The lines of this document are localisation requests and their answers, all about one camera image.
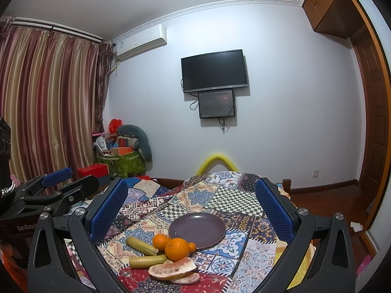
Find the white air conditioner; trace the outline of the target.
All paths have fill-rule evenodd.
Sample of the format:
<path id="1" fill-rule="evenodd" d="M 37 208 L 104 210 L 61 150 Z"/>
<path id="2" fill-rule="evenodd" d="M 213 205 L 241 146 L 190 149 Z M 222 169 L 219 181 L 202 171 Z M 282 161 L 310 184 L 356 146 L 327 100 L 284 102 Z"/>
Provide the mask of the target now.
<path id="1" fill-rule="evenodd" d="M 145 52 L 167 45 L 166 27 L 157 24 L 148 29 L 122 36 L 115 41 L 116 58 L 123 62 Z"/>

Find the wooden overhead cabinet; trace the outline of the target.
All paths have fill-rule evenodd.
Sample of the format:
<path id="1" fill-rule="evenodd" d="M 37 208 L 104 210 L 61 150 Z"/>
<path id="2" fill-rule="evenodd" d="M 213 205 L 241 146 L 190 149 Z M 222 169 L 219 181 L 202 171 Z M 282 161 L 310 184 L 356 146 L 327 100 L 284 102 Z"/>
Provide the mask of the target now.
<path id="1" fill-rule="evenodd" d="M 365 25 L 353 0 L 305 0 L 303 9 L 320 34 L 347 39 Z"/>

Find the red plastic bag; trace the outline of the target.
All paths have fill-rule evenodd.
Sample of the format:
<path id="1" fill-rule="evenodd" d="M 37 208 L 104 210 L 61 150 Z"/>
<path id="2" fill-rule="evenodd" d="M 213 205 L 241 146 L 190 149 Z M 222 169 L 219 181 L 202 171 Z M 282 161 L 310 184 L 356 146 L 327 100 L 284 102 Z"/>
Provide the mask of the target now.
<path id="1" fill-rule="evenodd" d="M 117 129 L 118 127 L 122 126 L 123 125 L 123 122 L 121 119 L 112 119 L 110 122 L 109 122 L 109 132 L 111 134 L 115 134 L 117 132 Z"/>

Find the medium orange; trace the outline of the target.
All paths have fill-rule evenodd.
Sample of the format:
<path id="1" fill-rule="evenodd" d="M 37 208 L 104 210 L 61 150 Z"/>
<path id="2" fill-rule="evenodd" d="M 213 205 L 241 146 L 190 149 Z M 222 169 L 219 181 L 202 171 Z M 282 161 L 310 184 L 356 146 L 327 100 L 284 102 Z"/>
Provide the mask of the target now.
<path id="1" fill-rule="evenodd" d="M 156 234 L 152 239 L 152 245 L 159 251 L 165 251 L 165 246 L 171 238 L 163 233 Z"/>

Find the red box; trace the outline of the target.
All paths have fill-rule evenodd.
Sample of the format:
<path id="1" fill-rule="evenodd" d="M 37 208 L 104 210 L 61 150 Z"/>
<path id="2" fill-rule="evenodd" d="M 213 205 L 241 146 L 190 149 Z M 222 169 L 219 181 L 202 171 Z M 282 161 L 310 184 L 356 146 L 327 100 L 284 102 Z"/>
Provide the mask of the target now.
<path id="1" fill-rule="evenodd" d="M 104 163 L 95 163 L 77 170 L 77 178 L 84 178 L 89 175 L 93 175 L 97 178 L 105 177 L 109 175 L 109 167 Z"/>

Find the small mandarin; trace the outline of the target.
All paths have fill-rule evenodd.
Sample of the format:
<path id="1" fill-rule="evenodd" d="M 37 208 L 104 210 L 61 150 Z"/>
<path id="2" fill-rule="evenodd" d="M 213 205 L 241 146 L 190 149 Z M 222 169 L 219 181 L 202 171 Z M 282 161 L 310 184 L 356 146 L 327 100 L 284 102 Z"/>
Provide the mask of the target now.
<path id="1" fill-rule="evenodd" d="M 195 243 L 192 243 L 192 242 L 188 242 L 188 246 L 189 246 L 189 252 L 190 254 L 194 253 L 196 251 L 196 245 Z"/>

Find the small pomelo segment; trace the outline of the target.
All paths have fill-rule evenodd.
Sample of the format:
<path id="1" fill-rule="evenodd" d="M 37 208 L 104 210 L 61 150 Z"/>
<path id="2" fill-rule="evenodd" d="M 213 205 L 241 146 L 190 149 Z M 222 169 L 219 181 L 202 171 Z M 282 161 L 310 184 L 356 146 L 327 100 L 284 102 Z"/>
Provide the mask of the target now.
<path id="1" fill-rule="evenodd" d="M 183 276 L 182 278 L 176 278 L 176 279 L 170 280 L 170 282 L 173 284 L 178 284 L 178 285 L 184 286 L 184 285 L 194 284 L 197 281 L 199 281 L 199 279 L 200 279 L 200 276 L 197 272 L 190 272 L 186 276 Z"/>

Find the purple round plate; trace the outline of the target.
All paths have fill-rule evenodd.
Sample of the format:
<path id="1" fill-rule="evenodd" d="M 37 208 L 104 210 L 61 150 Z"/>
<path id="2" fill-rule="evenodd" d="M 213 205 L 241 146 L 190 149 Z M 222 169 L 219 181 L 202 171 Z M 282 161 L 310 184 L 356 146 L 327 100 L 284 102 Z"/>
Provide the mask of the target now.
<path id="1" fill-rule="evenodd" d="M 179 237 L 195 243 L 197 249 L 207 249 L 223 240 L 226 226 L 214 214 L 196 212 L 175 219 L 170 224 L 168 234 L 171 238 Z"/>

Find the large orange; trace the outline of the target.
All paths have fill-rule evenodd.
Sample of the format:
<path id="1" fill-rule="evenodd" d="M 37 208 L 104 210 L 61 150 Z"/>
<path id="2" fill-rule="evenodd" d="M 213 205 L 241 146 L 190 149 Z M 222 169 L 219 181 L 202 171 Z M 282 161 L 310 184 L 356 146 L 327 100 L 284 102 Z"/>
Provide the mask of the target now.
<path id="1" fill-rule="evenodd" d="M 186 240 L 176 237 L 167 242 L 164 252 L 169 260 L 178 261 L 190 254 L 190 246 Z"/>

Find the wooden door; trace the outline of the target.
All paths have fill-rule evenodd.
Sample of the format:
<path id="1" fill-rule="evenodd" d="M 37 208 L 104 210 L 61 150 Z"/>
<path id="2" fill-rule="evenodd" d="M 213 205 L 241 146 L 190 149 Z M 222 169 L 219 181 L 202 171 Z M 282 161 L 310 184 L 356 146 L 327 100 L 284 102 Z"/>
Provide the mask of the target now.
<path id="1" fill-rule="evenodd" d="M 364 27 L 351 36 L 365 96 L 366 139 L 359 184 L 373 198 L 364 229 L 379 211 L 390 171 L 390 71 L 381 34 L 388 31 L 373 0 L 351 0 Z"/>

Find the sugarcane piece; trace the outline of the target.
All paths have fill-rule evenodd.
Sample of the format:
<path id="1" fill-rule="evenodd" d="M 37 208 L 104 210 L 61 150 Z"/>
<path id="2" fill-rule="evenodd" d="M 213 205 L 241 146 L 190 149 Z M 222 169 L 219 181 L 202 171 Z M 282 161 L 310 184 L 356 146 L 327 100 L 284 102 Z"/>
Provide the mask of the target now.
<path id="1" fill-rule="evenodd" d="M 148 243 L 145 243 L 132 236 L 126 239 L 126 244 L 132 247 L 133 249 L 140 251 L 146 256 L 157 256 L 159 252 L 159 249 L 155 248 L 154 246 L 149 245 Z"/>
<path id="2" fill-rule="evenodd" d="M 165 255 L 153 255 L 143 257 L 129 257 L 129 266 L 133 269 L 145 269 L 159 265 L 167 260 Z"/>

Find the green storage box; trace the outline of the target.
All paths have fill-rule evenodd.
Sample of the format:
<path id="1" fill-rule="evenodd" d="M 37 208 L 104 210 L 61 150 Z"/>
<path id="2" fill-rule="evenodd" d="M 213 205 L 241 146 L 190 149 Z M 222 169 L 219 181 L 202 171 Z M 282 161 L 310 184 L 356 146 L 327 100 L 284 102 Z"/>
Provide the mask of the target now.
<path id="1" fill-rule="evenodd" d="M 111 178 L 128 178 L 145 172 L 143 159 L 138 151 L 123 156 L 96 155 L 96 161 L 108 166 Z"/>

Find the striped red gold curtain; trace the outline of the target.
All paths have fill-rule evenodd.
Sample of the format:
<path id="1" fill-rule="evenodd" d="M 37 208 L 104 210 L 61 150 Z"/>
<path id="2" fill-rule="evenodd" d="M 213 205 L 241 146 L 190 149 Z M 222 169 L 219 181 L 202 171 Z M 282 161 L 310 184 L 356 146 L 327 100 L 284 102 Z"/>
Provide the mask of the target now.
<path id="1" fill-rule="evenodd" d="M 113 58 L 109 39 L 1 17 L 1 116 L 11 128 L 10 168 L 19 181 L 93 163 Z"/>

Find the large wall television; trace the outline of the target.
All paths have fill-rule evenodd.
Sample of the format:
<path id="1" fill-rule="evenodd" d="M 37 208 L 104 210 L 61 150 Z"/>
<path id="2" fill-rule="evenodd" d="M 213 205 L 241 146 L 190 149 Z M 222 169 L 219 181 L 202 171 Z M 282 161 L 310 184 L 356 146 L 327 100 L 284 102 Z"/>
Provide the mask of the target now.
<path id="1" fill-rule="evenodd" d="M 184 93 L 248 87 L 242 49 L 199 54 L 181 59 Z"/>

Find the large pomelo segment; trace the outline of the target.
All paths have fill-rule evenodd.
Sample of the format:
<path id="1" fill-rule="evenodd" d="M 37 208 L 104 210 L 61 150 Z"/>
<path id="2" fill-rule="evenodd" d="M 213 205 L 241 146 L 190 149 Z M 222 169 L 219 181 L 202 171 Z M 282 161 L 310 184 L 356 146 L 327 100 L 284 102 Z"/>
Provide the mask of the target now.
<path id="1" fill-rule="evenodd" d="M 197 269 L 195 262 L 185 257 L 175 262 L 164 262 L 163 264 L 151 266 L 148 269 L 148 274 L 155 279 L 161 281 L 175 280 L 182 278 L 189 272 L 194 272 Z"/>

